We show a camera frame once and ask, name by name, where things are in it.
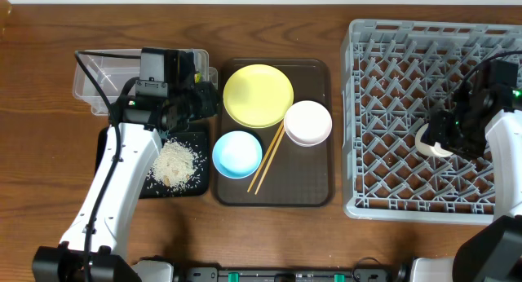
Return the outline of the white cup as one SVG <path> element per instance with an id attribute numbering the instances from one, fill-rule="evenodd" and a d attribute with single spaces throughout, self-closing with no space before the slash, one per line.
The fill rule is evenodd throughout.
<path id="1" fill-rule="evenodd" d="M 444 150 L 439 143 L 435 143 L 434 145 L 430 145 L 424 143 L 422 141 L 422 137 L 426 134 L 428 128 L 428 124 L 422 126 L 417 134 L 415 135 L 415 147 L 417 150 L 423 154 L 424 156 L 436 156 L 436 157 L 450 157 L 453 155 L 452 152 Z"/>

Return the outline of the rice leftovers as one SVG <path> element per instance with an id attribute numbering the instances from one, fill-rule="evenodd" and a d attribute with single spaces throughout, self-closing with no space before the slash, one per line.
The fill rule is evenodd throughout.
<path id="1" fill-rule="evenodd" d="M 186 143 L 169 139 L 153 162 L 147 180 L 160 183 L 172 192 L 185 192 L 201 181 L 198 169 L 204 159 Z"/>

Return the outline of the light blue bowl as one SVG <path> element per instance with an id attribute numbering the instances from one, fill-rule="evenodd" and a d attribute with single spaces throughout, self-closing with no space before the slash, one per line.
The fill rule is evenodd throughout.
<path id="1" fill-rule="evenodd" d="M 212 151 L 214 167 L 231 179 L 249 177 L 259 168 L 262 159 L 263 149 L 257 138 L 240 130 L 222 135 Z"/>

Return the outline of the wooden chopstick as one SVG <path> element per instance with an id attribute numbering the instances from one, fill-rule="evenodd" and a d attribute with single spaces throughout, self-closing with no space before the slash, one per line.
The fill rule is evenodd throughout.
<path id="1" fill-rule="evenodd" d="M 277 150 L 279 146 L 281 145 L 281 141 L 285 135 L 285 125 L 284 123 L 281 123 L 280 127 L 278 128 L 276 132 L 276 136 L 274 137 L 273 141 L 271 142 L 267 155 L 265 156 L 265 159 L 262 161 L 261 167 L 264 168 L 263 173 L 261 175 L 261 178 L 259 180 L 258 186 L 255 189 L 254 194 L 257 195 L 259 193 L 260 188 L 263 185 L 263 181 L 266 178 L 266 175 L 268 174 L 268 171 L 272 165 L 272 162 L 275 158 L 275 155 L 277 153 Z"/>
<path id="2" fill-rule="evenodd" d="M 259 181 L 258 187 L 256 188 L 256 191 L 255 191 L 255 194 L 258 193 L 258 191 L 261 187 L 261 184 L 263 182 L 263 178 L 266 175 L 266 172 L 268 171 L 268 167 L 271 164 L 272 154 L 276 151 L 278 144 L 281 142 L 283 130 L 284 130 L 284 122 L 282 122 L 279 125 L 276 133 L 274 134 L 274 137 L 273 137 L 272 141 L 270 142 L 268 149 L 265 152 L 258 169 L 255 171 L 254 177 L 252 178 L 250 185 L 247 188 L 248 192 L 250 192 L 252 190 L 252 187 L 254 186 L 254 183 L 255 183 L 257 177 L 259 176 L 259 173 L 261 172 L 261 170 L 263 170 L 264 174 L 262 175 L 262 179 Z"/>

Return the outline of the green snack wrapper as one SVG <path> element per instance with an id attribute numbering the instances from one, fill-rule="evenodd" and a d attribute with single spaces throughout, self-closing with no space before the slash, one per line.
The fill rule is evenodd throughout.
<path id="1" fill-rule="evenodd" d="M 196 83 L 201 82 L 201 80 L 202 80 L 202 75 L 201 75 L 200 73 L 196 73 L 196 74 L 194 75 L 194 80 L 195 80 Z"/>

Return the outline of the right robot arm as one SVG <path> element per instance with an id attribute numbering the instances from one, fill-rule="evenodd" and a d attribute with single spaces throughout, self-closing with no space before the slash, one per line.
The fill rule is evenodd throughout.
<path id="1" fill-rule="evenodd" d="M 519 67 L 501 53 L 479 62 L 453 94 L 455 108 L 439 110 L 415 136 L 425 156 L 474 160 L 491 153 L 493 221 L 452 258 L 417 258 L 412 281 L 521 279 L 521 90 Z"/>

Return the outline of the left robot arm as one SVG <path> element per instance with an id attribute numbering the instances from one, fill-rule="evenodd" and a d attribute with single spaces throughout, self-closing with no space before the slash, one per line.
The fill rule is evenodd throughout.
<path id="1" fill-rule="evenodd" d="M 77 65 L 108 110 L 109 127 L 95 177 L 69 229 L 56 247 L 41 246 L 32 261 L 36 281 L 177 281 L 170 262 L 126 260 L 130 224 L 144 181 L 159 157 L 162 134 L 186 130 L 190 122 L 216 115 L 212 82 L 196 77 L 189 51 L 143 48 L 139 75 L 110 102 L 76 51 Z"/>

